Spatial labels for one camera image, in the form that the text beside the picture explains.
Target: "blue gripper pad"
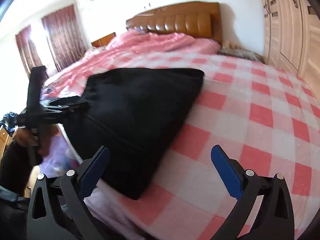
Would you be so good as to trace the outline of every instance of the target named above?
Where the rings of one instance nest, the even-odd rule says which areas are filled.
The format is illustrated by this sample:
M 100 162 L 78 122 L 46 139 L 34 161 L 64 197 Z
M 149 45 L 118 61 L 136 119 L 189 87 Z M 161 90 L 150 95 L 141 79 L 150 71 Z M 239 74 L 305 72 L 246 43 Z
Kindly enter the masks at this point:
M 101 146 L 96 154 L 88 160 L 92 161 L 84 172 L 82 179 L 79 181 L 79 197 L 84 199 L 89 197 L 96 187 L 98 180 L 101 178 L 101 175 L 104 173 L 106 166 L 108 165 L 110 158 L 110 152 L 107 147 Z
M 243 193 L 241 179 L 231 166 L 228 156 L 225 155 L 226 154 L 220 150 L 218 145 L 212 147 L 211 161 L 219 173 L 223 184 L 227 188 L 231 197 L 240 200 Z

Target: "wooden cabinet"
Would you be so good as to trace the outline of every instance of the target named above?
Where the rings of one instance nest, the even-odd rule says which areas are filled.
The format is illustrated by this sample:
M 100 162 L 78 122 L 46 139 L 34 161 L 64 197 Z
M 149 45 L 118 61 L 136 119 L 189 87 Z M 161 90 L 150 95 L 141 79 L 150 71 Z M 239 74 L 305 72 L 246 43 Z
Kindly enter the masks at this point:
M 271 36 L 271 29 L 270 29 L 270 15 L 268 9 L 268 2 L 267 0 L 262 0 L 263 3 L 263 12 L 264 12 L 264 60 L 268 64 L 269 62 L 269 53 L 270 53 L 270 36 Z
M 29 181 L 27 183 L 27 188 L 25 190 L 25 195 L 29 197 L 28 195 L 33 192 L 33 188 L 36 184 L 37 176 L 40 174 L 40 167 L 34 166 L 29 177 Z
M 265 19 L 264 59 L 269 65 L 277 66 L 280 52 L 280 10 L 277 0 L 262 0 Z
M 307 0 L 262 0 L 265 61 L 293 73 L 320 102 L 320 20 Z
M 299 70 L 303 41 L 300 1 L 279 0 L 278 3 L 282 14 L 280 52 L 288 60 L 288 67 Z
M 305 79 L 320 102 L 320 20 L 307 0 L 300 3 L 304 37 L 298 76 Z
M 267 0 L 269 19 L 270 19 L 270 54 L 268 64 L 277 66 L 279 61 L 279 52 L 281 45 L 281 12 L 278 0 Z
M 7 144 L 8 137 L 9 137 L 8 133 L 3 128 L 3 126 L 1 126 L 0 128 L 0 160 L 2 159 L 2 155 L 4 152 L 4 148 Z

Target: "brown leather headboard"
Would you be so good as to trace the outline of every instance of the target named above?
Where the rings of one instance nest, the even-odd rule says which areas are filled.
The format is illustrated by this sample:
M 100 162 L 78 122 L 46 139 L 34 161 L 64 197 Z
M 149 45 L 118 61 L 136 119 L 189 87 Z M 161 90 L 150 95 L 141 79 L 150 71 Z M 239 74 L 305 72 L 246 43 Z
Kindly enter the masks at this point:
M 219 3 L 194 1 L 159 7 L 127 20 L 126 27 L 158 34 L 186 33 L 222 44 Z

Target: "white wall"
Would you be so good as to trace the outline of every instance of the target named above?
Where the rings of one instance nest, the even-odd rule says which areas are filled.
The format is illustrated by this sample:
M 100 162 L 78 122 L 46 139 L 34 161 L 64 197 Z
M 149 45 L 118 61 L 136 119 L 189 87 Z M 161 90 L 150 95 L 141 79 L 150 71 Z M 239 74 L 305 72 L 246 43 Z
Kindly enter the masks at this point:
M 0 119 L 5 113 L 20 113 L 27 103 L 29 80 L 24 71 L 15 37 L 0 42 Z
M 124 32 L 125 21 L 144 11 L 144 6 L 151 9 L 192 0 L 15 0 L 0 22 L 0 116 L 8 111 L 20 112 L 26 104 L 28 78 L 15 43 L 15 34 L 30 22 L 74 1 L 82 19 L 83 37 L 95 41 L 112 32 Z M 200 1 L 220 3 L 225 41 L 263 54 L 261 0 Z
M 114 31 L 123 32 L 125 20 L 151 8 L 193 0 L 78 0 L 85 31 L 94 41 Z M 264 16 L 261 0 L 200 0 L 219 2 L 223 38 L 263 54 Z

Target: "metal screw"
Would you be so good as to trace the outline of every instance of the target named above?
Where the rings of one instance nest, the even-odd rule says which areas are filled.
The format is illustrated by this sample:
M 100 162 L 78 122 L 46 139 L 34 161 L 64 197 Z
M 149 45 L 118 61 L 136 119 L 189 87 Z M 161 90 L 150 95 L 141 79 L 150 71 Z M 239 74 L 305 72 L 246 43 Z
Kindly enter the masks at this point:
M 252 171 L 252 170 L 247 170 L 247 171 L 245 172 L 245 174 L 247 174 L 248 176 L 252 177 L 252 176 L 254 175 L 254 171 Z
M 68 177 L 72 177 L 74 174 L 75 174 L 75 171 L 74 171 L 74 170 L 68 170 L 68 171 L 67 171 L 67 176 L 68 176 Z
M 278 179 L 283 179 L 284 176 L 283 176 L 281 173 L 278 173 L 278 174 L 277 174 L 277 178 L 278 178 Z
M 43 174 L 43 173 L 39 174 L 37 178 L 38 178 L 39 180 L 43 179 L 43 178 L 44 178 L 44 174 Z

